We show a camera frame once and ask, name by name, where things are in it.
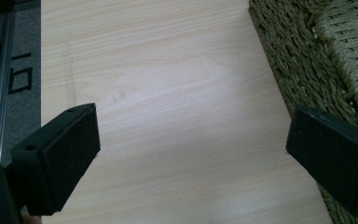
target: wooden table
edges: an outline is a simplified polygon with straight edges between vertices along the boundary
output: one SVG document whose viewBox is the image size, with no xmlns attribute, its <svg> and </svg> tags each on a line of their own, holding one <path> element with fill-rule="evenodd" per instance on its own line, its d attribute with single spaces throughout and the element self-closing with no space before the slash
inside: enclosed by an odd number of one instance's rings
<svg viewBox="0 0 358 224">
<path fill-rule="evenodd" d="M 102 151 L 44 223 L 331 223 L 244 0 L 42 1 L 42 123 Z"/>
</svg>

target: woven rattan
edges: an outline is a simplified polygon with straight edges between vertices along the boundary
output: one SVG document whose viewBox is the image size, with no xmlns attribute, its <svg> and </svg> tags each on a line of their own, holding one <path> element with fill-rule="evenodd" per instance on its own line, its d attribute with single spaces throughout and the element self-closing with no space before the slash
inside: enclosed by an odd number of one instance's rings
<svg viewBox="0 0 358 224">
<path fill-rule="evenodd" d="M 289 112 L 321 108 L 358 126 L 358 0 L 250 0 Z M 325 190 L 336 223 L 358 223 Z"/>
</svg>

